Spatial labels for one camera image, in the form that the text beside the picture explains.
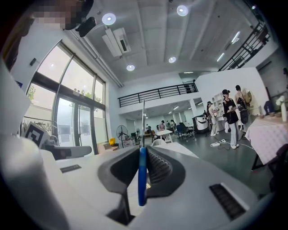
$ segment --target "black cap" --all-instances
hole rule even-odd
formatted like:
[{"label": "black cap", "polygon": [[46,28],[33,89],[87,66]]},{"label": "black cap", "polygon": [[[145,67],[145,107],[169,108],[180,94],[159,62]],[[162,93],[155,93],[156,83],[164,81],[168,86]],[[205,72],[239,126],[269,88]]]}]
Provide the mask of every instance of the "black cap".
[{"label": "black cap", "polygon": [[230,91],[229,91],[229,90],[227,90],[227,89],[224,89],[224,90],[222,91],[222,93],[223,93],[223,94],[229,94],[229,93],[230,93]]}]

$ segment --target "ceiling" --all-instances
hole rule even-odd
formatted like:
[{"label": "ceiling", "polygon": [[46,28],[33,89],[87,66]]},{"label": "ceiling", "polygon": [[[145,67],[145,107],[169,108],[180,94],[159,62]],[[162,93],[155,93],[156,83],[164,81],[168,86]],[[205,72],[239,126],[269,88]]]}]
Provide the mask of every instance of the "ceiling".
[{"label": "ceiling", "polygon": [[[172,71],[217,71],[252,32],[251,22],[233,2],[94,0],[88,17],[95,17],[97,26],[86,37],[121,82]],[[188,7],[188,15],[177,14],[179,5]],[[117,18],[109,27],[102,23],[106,13]],[[131,52],[113,57],[102,36],[107,28],[113,31],[122,27]],[[238,31],[239,41],[225,51]],[[222,53],[224,57],[217,62]],[[168,62],[171,56],[177,58],[175,63]],[[127,71],[128,64],[135,70]]]},{"label": "ceiling", "polygon": [[[165,116],[168,115],[170,111],[172,112],[183,112],[185,110],[188,110],[191,107],[189,101],[181,101],[176,103],[171,103],[167,105],[147,108],[145,111],[145,114],[147,117],[156,117],[156,116]],[[130,113],[126,113],[124,115],[127,115],[133,119],[142,119],[142,110],[139,111],[133,111]]]}]

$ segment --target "woman in black top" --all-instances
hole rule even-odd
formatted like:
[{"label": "woman in black top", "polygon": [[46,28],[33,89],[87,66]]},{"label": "woman in black top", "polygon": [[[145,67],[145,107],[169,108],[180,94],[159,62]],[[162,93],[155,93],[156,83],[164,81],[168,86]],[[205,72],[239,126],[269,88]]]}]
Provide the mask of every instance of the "woman in black top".
[{"label": "woman in black top", "polygon": [[224,114],[227,119],[227,122],[230,126],[231,129],[231,148],[236,149],[239,147],[238,142],[238,137],[239,137],[239,128],[238,128],[238,116],[235,112],[236,110],[236,105],[234,101],[229,98],[229,93],[227,89],[224,89],[222,91],[224,100],[223,100],[223,107],[224,107]]}]

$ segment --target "black metal railing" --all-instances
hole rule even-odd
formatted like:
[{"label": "black metal railing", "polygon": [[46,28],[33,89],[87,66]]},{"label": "black metal railing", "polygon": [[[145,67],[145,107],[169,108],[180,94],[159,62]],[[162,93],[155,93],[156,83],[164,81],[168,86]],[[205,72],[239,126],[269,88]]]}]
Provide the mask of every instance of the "black metal railing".
[{"label": "black metal railing", "polygon": [[267,27],[262,23],[258,23],[243,45],[241,45],[219,71],[241,68],[254,57],[269,40],[270,35]]},{"label": "black metal railing", "polygon": [[156,99],[161,99],[165,97],[172,97],[176,95],[195,93],[198,89],[195,83],[190,84],[179,84],[163,88],[156,88],[152,90],[143,91],[140,93],[134,93],[128,96],[120,97],[119,104],[120,107],[129,106],[137,103],[141,103],[143,100],[151,101]]}]

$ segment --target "power strip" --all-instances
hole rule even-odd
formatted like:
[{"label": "power strip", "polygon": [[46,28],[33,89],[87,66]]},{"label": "power strip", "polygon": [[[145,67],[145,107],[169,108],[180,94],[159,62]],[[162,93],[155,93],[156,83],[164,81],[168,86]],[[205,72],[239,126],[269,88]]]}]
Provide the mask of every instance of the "power strip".
[{"label": "power strip", "polygon": [[216,142],[216,143],[212,143],[210,146],[215,147],[215,146],[219,146],[219,145],[220,145],[220,143]]}]

